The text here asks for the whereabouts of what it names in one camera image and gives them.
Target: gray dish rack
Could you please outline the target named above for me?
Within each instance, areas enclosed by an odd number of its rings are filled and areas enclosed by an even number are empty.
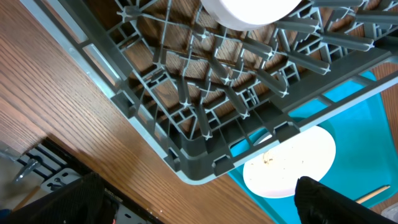
[[[398,13],[391,11],[398,5],[396,1],[381,0],[373,10],[366,10],[367,0],[302,1],[291,14],[274,23],[267,43],[250,38],[250,32],[244,38],[237,38],[223,26],[217,31],[207,29],[197,22],[198,16],[204,13],[201,6],[191,24],[173,22],[169,19],[172,0],[165,0],[164,17],[144,12],[158,0],[145,4],[140,4],[140,0],[115,0],[120,8],[117,12],[120,22],[108,30],[81,0],[21,2],[159,157],[188,184],[211,181],[398,82],[398,72],[377,81],[361,76],[382,63],[398,62]],[[320,13],[324,7],[333,10],[325,23]],[[333,24],[348,16],[353,18],[350,25],[333,31]],[[137,26],[140,17],[164,24],[158,45],[150,45],[140,32]],[[125,23],[133,26],[132,34],[121,30]],[[191,33],[186,52],[165,47],[166,27],[171,25]],[[359,27],[363,28],[364,37],[349,34]],[[119,42],[110,36],[116,29],[123,35]],[[289,44],[287,38],[290,31],[297,33],[293,44]],[[215,38],[212,54],[208,57],[195,54],[193,40],[202,41],[210,36]],[[238,59],[233,65],[218,58],[218,51],[226,40],[241,43]],[[138,42],[143,42],[153,55],[151,68],[144,72],[126,56],[126,49]],[[258,68],[244,64],[244,51],[262,58]],[[311,57],[314,52],[319,52],[321,59]],[[179,75],[167,68],[169,55],[184,61]],[[276,55],[283,55],[287,60],[272,69],[265,69],[265,64]],[[208,64],[204,79],[185,75],[192,61]],[[251,74],[255,78],[234,86],[242,74]],[[131,75],[137,81],[135,84],[129,81]],[[212,75],[221,82],[213,82]],[[167,81],[178,92],[179,104],[171,109],[154,91]],[[364,88],[340,101],[332,101],[324,95],[348,81],[360,83]],[[255,86],[258,84],[265,85],[269,91],[257,94]],[[199,100],[191,99],[188,86],[200,90]],[[204,104],[206,97],[215,91],[222,92],[222,96]],[[300,121],[289,116],[289,112],[313,100],[323,103],[326,108]],[[215,111],[226,102],[231,103],[234,110],[219,117]],[[180,124],[188,119],[194,122],[186,132]],[[262,129],[272,137],[259,144],[252,142],[249,136]],[[231,146],[242,140],[248,141],[249,149],[232,156]]]

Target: wooden countertop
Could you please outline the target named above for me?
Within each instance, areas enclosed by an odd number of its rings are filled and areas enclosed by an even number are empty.
[[[398,146],[398,86],[382,97]],[[23,5],[2,0],[0,140],[22,153],[47,136],[165,223],[272,222],[227,175],[184,184]]]

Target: wooden stick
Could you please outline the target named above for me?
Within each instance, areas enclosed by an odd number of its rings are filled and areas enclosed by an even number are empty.
[[[15,212],[16,210],[22,208],[38,191],[40,190],[40,186],[36,186],[15,208],[12,210]]]
[[[356,200],[356,202],[357,203],[364,203],[365,201],[369,200],[370,198],[373,198],[374,196],[378,195],[379,193],[381,193],[381,192],[383,192],[383,191],[385,191],[385,190],[387,190],[389,188],[390,188],[390,185],[383,186],[383,187],[381,187],[381,188],[379,188],[379,189],[377,189],[377,190],[375,190],[375,191],[373,191],[373,192],[361,197],[360,199]]]

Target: brown wooden surface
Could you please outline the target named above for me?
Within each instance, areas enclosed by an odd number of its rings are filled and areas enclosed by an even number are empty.
[[[398,86],[382,96],[396,140]],[[24,152],[46,136],[165,223],[271,222],[227,175],[200,186],[180,181],[23,5],[2,0],[0,140]]]

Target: blue plastic tray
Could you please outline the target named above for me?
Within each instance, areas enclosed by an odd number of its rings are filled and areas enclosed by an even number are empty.
[[[375,80],[371,72],[363,76]],[[325,95],[339,101],[362,89],[354,82],[346,82]],[[289,113],[302,119],[324,109],[317,100]],[[319,124],[335,139],[336,158],[321,183],[356,200],[384,185],[391,187],[364,202],[372,207],[393,196],[398,191],[398,156],[391,137],[386,113],[380,94],[375,95]],[[255,141],[265,132],[251,136]],[[245,151],[247,142],[242,141],[231,149],[233,156]],[[236,183],[277,223],[300,223],[294,198],[271,199],[253,194],[244,184],[243,166],[229,172]]]

